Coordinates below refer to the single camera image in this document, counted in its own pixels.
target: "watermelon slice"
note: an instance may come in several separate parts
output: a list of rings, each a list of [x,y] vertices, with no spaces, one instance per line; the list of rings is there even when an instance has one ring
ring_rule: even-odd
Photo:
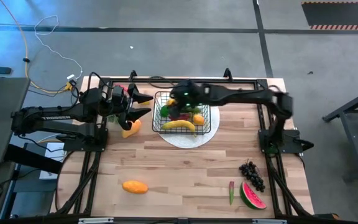
[[[248,186],[247,183],[243,182],[240,186],[240,196],[242,201],[253,209],[265,209],[266,205],[264,202],[254,193],[254,191]]]

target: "pepper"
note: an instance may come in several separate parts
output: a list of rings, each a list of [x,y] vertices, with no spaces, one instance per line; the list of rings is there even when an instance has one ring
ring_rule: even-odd
[[[230,205],[231,205],[234,199],[234,181],[230,181],[229,183],[229,198],[230,198]]]

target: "yellow cable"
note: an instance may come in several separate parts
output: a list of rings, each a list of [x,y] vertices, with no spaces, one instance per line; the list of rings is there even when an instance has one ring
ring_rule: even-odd
[[[25,47],[25,58],[28,58],[28,54],[29,54],[29,50],[27,48],[27,39],[25,38],[24,32],[22,30],[22,27],[20,26],[20,24],[18,23],[18,21],[16,20],[16,18],[13,16],[12,12],[9,10],[9,8],[5,5],[3,0],[0,0],[0,2],[4,5],[5,9],[10,13],[12,19],[15,21],[17,28],[19,28],[20,33],[22,34],[22,38],[24,41],[24,47]],[[27,64],[28,62],[24,62],[24,75],[26,78],[29,79],[29,75],[27,74]],[[33,81],[30,80],[31,85],[33,85],[34,87],[36,87],[39,90],[42,90],[45,93],[50,93],[50,94],[58,94],[58,93],[63,93],[65,91],[67,91],[66,89],[64,90],[60,90],[60,91],[48,91],[48,90],[44,90],[43,88],[37,86]]]
[[[37,143],[45,143],[45,142],[61,142],[61,141],[59,141],[59,140],[57,140],[57,139],[48,139],[48,140],[39,141],[39,142],[37,142]]]

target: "gray floor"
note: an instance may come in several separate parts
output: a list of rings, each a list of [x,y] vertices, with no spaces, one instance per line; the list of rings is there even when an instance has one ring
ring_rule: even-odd
[[[251,0],[6,0],[21,24],[59,15],[63,26],[256,28]],[[266,29],[307,29],[300,1],[260,0]],[[12,20],[0,4],[0,23]],[[55,21],[45,21],[53,25]],[[44,88],[58,89],[79,68],[42,47],[26,32],[30,76]],[[64,56],[101,75],[220,77],[226,67],[236,77],[265,77],[257,34],[54,33],[42,37]],[[358,221],[358,182],[341,176],[357,168],[339,121],[321,117],[358,95],[358,35],[267,35],[274,77],[284,78],[295,99],[294,119],[302,138],[315,143],[305,153],[306,174],[316,213],[337,213]],[[0,66],[24,76],[24,48],[18,32],[0,31]],[[53,100],[28,93],[25,106],[69,105],[70,94]],[[31,137],[40,139],[47,133]],[[12,140],[15,144],[23,142]],[[14,208],[19,215],[47,212],[39,205],[44,195],[21,195]],[[34,201],[31,211],[25,201]]]

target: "banana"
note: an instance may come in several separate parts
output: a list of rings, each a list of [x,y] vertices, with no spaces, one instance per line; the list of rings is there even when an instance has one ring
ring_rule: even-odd
[[[194,124],[192,124],[191,122],[184,121],[184,120],[167,122],[161,127],[161,129],[167,130],[167,129],[178,128],[178,127],[186,127],[190,129],[191,132],[196,132],[196,126],[194,126]]]

